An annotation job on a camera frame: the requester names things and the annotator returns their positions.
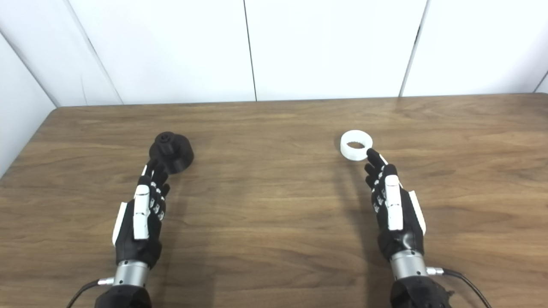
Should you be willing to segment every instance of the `white ring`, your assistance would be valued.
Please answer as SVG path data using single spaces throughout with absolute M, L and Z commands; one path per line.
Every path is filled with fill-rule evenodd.
M 348 144 L 357 142 L 364 146 L 362 149 L 354 149 Z M 373 146 L 373 139 L 361 130 L 349 130 L 341 137 L 341 153 L 351 161 L 362 161 L 367 158 L 367 150 Z

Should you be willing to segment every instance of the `black knob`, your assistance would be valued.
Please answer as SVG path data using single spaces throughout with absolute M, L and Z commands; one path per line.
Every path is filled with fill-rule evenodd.
M 172 132 L 163 132 L 156 136 L 149 156 L 163 163 L 169 174 L 185 170 L 194 160 L 188 138 Z

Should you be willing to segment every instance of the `wood grain surface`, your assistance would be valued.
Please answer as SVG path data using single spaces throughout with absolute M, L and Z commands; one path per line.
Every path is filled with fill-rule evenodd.
M 57 109 L 0 180 L 0 307 L 64 307 L 114 274 L 119 203 L 166 130 L 196 158 L 169 179 L 155 308 L 388 307 L 364 162 L 338 149 L 350 129 L 417 191 L 428 265 L 494 308 L 548 305 L 548 95 L 514 94 Z

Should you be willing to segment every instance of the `white wall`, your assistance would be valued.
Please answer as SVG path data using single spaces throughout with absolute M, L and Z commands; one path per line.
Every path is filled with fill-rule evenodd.
M 532 92 L 548 71 L 548 1 L 432 0 L 404 96 Z
M 255 100 L 242 0 L 71 0 L 125 104 Z
M 0 177 L 55 106 L 0 36 Z
M 397 96 L 426 0 L 246 0 L 258 100 Z
M 0 29 L 60 106 L 120 98 L 63 0 L 0 0 Z

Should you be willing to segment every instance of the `black cable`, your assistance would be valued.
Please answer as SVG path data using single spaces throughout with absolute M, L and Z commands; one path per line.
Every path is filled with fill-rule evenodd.
M 461 274 L 459 272 L 456 272 L 456 271 L 448 270 L 448 269 L 443 269 L 443 274 L 447 275 L 447 276 L 453 276 L 453 277 L 457 277 L 457 278 L 462 279 L 464 282 L 466 282 L 466 284 L 468 284 L 468 286 L 470 288 L 472 288 L 472 290 L 474 290 L 474 292 L 476 293 L 476 295 L 478 295 L 479 299 L 481 299 L 481 301 L 483 302 L 485 307 L 492 308 L 491 304 L 487 301 L 485 296 L 483 296 L 483 294 L 481 294 L 480 289 L 478 289 L 476 286 L 474 286 L 474 284 L 470 280 L 468 280 L 468 278 L 466 278 L 463 274 Z
M 76 292 L 76 294 L 72 297 L 72 299 L 68 302 L 68 305 L 67 305 L 67 308 L 70 308 L 72 307 L 72 305 L 74 304 L 74 302 L 78 299 L 78 297 L 84 293 L 85 290 L 87 289 L 91 289 L 93 287 L 97 287 L 99 285 L 99 279 L 97 280 L 94 280 L 90 283 L 86 283 L 84 284 L 80 290 L 78 290 L 78 292 Z

